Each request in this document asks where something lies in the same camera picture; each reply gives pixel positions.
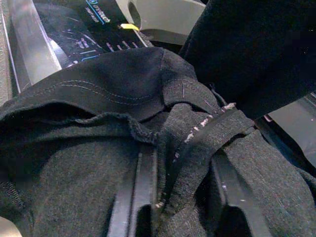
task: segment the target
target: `black fabric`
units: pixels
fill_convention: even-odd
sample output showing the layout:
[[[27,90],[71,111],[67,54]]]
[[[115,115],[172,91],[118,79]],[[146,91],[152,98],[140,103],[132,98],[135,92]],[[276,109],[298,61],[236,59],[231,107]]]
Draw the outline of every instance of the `black fabric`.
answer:
[[[210,0],[180,55],[258,118],[316,90],[314,0]]]
[[[113,61],[129,62],[129,73],[117,72],[123,66]],[[16,224],[23,237],[106,236],[117,187],[140,143],[154,146],[158,154],[157,236],[213,235],[207,224],[207,176],[218,149],[253,189],[273,236],[313,236],[315,178],[267,144],[234,104],[221,108],[179,56],[161,48],[109,53],[95,66],[73,68],[84,82],[53,84],[68,85],[71,70],[30,87],[0,109],[0,167],[7,175],[0,182],[0,215]],[[144,72],[151,81],[142,77]],[[126,86],[107,85],[108,74],[111,83],[126,81]],[[152,94],[144,91],[149,83],[148,90],[158,90],[160,104],[140,107],[140,116],[87,90],[89,83],[100,87],[94,89],[98,93],[106,89],[133,99]],[[226,116],[215,126],[207,126],[222,113]],[[185,144],[190,149],[183,153]],[[174,165],[178,161],[180,169]],[[163,200],[174,171],[172,191]]]

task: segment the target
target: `display screen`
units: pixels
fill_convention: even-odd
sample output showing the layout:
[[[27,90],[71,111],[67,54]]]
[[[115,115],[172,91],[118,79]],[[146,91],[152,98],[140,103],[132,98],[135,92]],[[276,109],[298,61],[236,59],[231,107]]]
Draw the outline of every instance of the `display screen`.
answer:
[[[35,7],[62,68],[145,46],[136,32],[120,27],[127,21],[115,0],[42,2],[35,0]]]

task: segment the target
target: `dark gray fabric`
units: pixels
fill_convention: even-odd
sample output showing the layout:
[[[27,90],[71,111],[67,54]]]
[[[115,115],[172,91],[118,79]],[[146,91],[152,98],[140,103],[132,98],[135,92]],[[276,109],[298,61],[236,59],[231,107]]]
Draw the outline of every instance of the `dark gray fabric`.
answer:
[[[139,51],[104,57],[108,62],[112,57],[129,57],[129,61],[142,63],[154,72],[159,68],[152,79],[161,85],[164,108],[147,120],[139,122],[128,114],[108,113],[106,108],[97,115],[87,113],[76,104],[91,93],[80,87],[80,96],[77,90],[70,91],[75,93],[72,99],[78,101],[67,107],[60,101],[47,103],[45,97],[28,104],[28,98],[21,95],[17,99],[25,103],[23,110],[19,106],[15,110],[14,100],[0,111],[0,167],[24,203],[24,208],[19,209],[1,190],[0,215],[13,221],[23,237],[105,236],[116,188],[137,157],[139,143],[157,148],[161,197],[168,174],[173,172],[174,158],[180,152],[178,148],[186,140],[190,143],[193,130],[196,135],[212,122],[210,115],[221,111],[211,91],[197,82],[191,65],[163,49],[140,50],[148,60],[143,61]],[[112,70],[114,65],[104,65],[104,72]],[[139,70],[135,67],[131,73],[136,77],[142,73]],[[60,80],[69,80],[62,75]],[[127,75],[116,77],[122,80]],[[34,88],[45,90],[45,83]],[[89,100],[98,103],[98,97]],[[206,206],[209,186],[205,180],[210,159],[221,148],[253,189],[273,236],[312,236],[316,213],[311,193],[314,177],[304,174],[304,180],[266,143],[253,122],[237,110],[219,120],[183,157],[170,199],[160,209],[158,236],[212,235],[207,225],[206,209],[210,207]]]

